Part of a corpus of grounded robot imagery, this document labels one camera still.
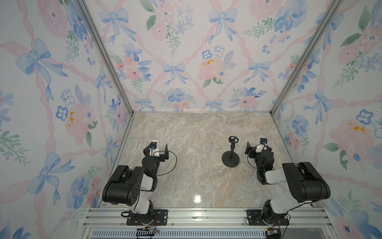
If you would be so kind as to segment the black microphone stand pole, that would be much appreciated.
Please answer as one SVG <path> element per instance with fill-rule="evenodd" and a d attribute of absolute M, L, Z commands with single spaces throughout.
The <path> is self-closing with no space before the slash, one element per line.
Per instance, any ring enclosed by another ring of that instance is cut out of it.
<path fill-rule="evenodd" d="M 231 144 L 230 145 L 230 156 L 229 156 L 229 158 L 232 159 L 234 157 L 234 154 L 235 154 L 234 149 L 235 149 L 236 144 L 239 142 L 239 138 L 236 136 L 230 136 L 228 140 Z"/>

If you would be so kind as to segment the black round stand base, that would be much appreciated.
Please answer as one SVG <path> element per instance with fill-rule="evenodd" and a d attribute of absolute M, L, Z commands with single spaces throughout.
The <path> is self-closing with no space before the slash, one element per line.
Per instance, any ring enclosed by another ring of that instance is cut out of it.
<path fill-rule="evenodd" d="M 234 168 L 234 167 L 237 167 L 238 164 L 240 163 L 240 158 L 237 153 L 226 151 L 222 155 L 222 162 L 225 166 Z"/>

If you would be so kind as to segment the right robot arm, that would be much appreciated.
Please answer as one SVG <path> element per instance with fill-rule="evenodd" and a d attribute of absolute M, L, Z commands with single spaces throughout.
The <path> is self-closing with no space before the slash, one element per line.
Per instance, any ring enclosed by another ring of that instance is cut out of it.
<path fill-rule="evenodd" d="M 274 152 L 266 144 L 266 139 L 256 146 L 247 143 L 245 154 L 247 159 L 255 162 L 256 176 L 262 185 L 286 183 L 288 191 L 282 195 L 267 200 L 261 212 L 254 216 L 248 215 L 248 221 L 275 225 L 287 218 L 289 211 L 304 204 L 315 203 L 329 199 L 331 190 L 310 162 L 283 163 L 274 169 Z"/>

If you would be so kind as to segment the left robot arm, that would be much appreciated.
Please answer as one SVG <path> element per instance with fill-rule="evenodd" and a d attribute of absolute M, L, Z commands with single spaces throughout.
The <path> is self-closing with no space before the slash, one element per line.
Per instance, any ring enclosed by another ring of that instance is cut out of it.
<path fill-rule="evenodd" d="M 143 149 L 142 165 L 129 167 L 118 165 L 102 192 L 102 200 L 113 205 L 125 205 L 121 213 L 128 226 L 142 226 L 143 229 L 165 226 L 168 210 L 155 210 L 153 202 L 140 195 L 140 192 L 153 192 L 158 183 L 158 169 L 161 162 L 169 159 L 169 150 L 158 148 L 158 142 L 151 142 Z"/>

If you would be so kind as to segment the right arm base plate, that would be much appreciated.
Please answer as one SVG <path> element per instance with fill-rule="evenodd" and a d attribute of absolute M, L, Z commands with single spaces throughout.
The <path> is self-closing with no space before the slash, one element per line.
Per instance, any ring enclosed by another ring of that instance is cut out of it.
<path fill-rule="evenodd" d="M 287 226 L 289 225 L 288 216 L 286 214 L 275 214 L 264 212 L 260 209 L 246 210 L 247 223 L 250 226 Z"/>

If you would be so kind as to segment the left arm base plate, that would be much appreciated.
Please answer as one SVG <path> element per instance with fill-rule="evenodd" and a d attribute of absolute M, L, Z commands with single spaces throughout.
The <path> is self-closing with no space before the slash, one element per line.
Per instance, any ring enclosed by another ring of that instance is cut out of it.
<path fill-rule="evenodd" d="M 127 214 L 126 224 L 128 226 L 166 226 L 168 220 L 167 209 L 149 210 L 147 214 L 135 214 L 129 211 Z"/>

